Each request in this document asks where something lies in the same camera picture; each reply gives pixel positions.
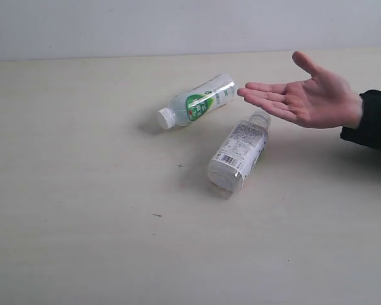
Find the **person's open bare hand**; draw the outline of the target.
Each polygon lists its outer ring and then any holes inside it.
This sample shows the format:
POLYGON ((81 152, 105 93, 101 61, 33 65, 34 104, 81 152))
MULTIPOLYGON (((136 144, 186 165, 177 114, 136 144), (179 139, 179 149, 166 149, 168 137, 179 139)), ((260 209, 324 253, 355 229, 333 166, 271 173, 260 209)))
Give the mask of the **person's open bare hand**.
POLYGON ((356 129, 363 116, 363 100, 349 82, 296 51, 294 63, 310 74, 304 81, 286 84, 246 83, 237 90, 244 101, 304 128, 356 129))

